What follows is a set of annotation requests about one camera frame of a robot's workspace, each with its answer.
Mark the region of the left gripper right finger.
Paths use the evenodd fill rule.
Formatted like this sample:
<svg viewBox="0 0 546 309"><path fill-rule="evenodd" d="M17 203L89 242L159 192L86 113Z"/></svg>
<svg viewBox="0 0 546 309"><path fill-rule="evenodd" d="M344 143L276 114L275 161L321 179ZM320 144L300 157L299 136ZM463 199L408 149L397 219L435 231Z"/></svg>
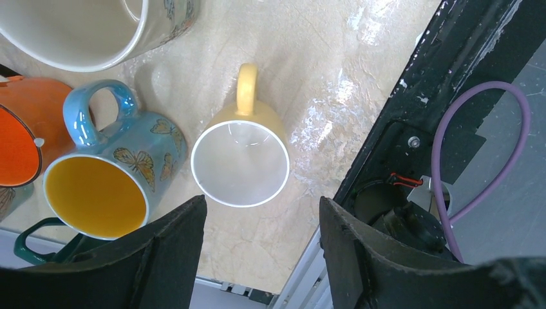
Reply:
<svg viewBox="0 0 546 309"><path fill-rule="evenodd" d="M327 197L321 245L334 308L544 308L545 259L465 265L411 248Z"/></svg>

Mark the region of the blue mug yellow inside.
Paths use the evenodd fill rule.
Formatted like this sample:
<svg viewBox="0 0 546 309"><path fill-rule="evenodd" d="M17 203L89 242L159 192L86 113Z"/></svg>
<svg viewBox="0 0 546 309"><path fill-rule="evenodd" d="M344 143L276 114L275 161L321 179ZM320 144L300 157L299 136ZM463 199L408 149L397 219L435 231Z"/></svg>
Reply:
<svg viewBox="0 0 546 309"><path fill-rule="evenodd" d="M97 129L89 102L108 90L118 106L114 122ZM62 115L74 148L43 175L50 209L63 223L95 239L114 240L148 221L187 157L180 128L166 116L140 109L119 80L73 89Z"/></svg>

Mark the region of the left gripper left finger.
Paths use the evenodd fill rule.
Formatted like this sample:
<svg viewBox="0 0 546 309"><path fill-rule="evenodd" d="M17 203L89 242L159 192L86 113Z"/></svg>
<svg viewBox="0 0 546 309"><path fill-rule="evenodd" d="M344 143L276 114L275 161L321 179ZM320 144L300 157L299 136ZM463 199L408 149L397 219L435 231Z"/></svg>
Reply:
<svg viewBox="0 0 546 309"><path fill-rule="evenodd" d="M207 203L197 195L160 219L69 263L1 269L2 308L188 308Z"/></svg>

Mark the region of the orange mug black handle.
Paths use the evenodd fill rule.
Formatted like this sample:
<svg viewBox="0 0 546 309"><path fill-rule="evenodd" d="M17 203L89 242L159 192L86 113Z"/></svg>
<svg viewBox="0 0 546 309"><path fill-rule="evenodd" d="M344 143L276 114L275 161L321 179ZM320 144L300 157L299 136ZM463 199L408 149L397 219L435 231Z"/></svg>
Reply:
<svg viewBox="0 0 546 309"><path fill-rule="evenodd" d="M75 144L63 117L72 87L45 77L1 81L1 186L32 183Z"/></svg>

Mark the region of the cream mug blue pattern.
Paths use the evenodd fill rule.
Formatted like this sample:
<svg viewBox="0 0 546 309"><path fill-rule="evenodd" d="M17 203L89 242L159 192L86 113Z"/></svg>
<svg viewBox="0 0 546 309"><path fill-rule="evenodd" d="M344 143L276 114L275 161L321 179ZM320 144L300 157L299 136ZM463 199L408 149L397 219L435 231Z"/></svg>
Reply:
<svg viewBox="0 0 546 309"><path fill-rule="evenodd" d="M106 70L158 48L195 22L199 1L1 1L1 34L61 70Z"/></svg>

